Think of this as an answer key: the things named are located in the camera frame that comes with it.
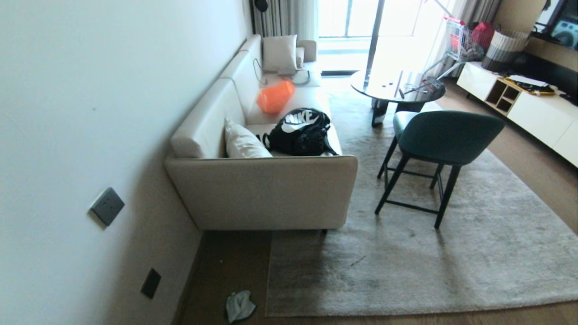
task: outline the white pillow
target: white pillow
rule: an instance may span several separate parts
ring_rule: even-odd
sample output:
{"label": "white pillow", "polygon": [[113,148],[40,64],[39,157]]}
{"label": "white pillow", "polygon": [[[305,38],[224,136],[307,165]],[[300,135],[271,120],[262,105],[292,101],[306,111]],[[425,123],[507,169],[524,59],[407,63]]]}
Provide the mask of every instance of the white pillow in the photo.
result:
{"label": "white pillow", "polygon": [[263,38],[263,70],[268,72],[295,71],[297,35]]}
{"label": "white pillow", "polygon": [[225,119],[225,142],[229,158],[273,157],[251,131],[229,119]]}
{"label": "white pillow", "polygon": [[297,47],[295,49],[295,58],[297,63],[297,69],[303,68],[303,61],[305,60],[305,48],[304,47]]}

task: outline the shag rug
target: shag rug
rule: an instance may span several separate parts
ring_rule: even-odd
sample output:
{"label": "shag rug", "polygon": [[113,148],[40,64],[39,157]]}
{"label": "shag rug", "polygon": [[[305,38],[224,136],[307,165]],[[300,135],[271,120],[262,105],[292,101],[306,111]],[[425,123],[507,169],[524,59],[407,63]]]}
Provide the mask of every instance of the shag rug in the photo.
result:
{"label": "shag rug", "polygon": [[[376,175],[395,106],[384,127],[372,129],[370,100],[348,87],[328,92],[343,152],[359,159],[347,222],[327,235],[273,233],[267,317],[465,312],[578,299],[577,236],[487,150],[462,168],[439,231],[436,216],[419,210],[385,204],[376,216],[384,191]],[[400,156],[396,150],[391,167]],[[435,167],[410,160],[406,170],[433,174]],[[390,198],[437,209],[429,181],[402,174]]]}

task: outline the table leg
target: table leg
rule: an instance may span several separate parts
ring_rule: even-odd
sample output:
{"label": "table leg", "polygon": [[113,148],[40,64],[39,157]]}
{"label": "table leg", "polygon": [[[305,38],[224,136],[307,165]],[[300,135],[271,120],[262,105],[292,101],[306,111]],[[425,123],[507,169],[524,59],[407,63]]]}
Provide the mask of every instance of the table leg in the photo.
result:
{"label": "table leg", "polygon": [[408,112],[420,112],[424,107],[425,103],[398,103],[398,107],[395,110],[399,112],[400,110],[405,110]]}
{"label": "table leg", "polygon": [[371,118],[371,126],[377,127],[383,123],[383,119],[386,117],[388,101],[382,99],[371,99],[371,106],[373,108],[373,117]]}

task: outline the television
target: television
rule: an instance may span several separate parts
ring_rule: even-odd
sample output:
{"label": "television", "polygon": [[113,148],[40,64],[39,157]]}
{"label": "television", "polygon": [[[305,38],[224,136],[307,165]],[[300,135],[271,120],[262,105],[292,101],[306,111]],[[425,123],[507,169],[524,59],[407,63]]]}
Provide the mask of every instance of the television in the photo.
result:
{"label": "television", "polygon": [[546,0],[532,36],[578,51],[578,0]]}

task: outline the shopping cart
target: shopping cart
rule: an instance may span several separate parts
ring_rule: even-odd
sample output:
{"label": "shopping cart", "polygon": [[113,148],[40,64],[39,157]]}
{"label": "shopping cart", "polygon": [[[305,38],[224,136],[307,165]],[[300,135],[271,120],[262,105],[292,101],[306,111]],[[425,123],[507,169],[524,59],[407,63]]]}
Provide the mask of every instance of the shopping cart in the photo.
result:
{"label": "shopping cart", "polygon": [[438,77],[438,80],[450,74],[453,70],[469,61],[481,61],[486,54],[492,37],[493,30],[478,31],[470,30],[462,20],[451,16],[444,16],[447,21],[446,32],[449,34],[449,44],[443,57],[424,71],[426,74],[436,65],[444,62],[448,57],[454,59],[455,64]]}

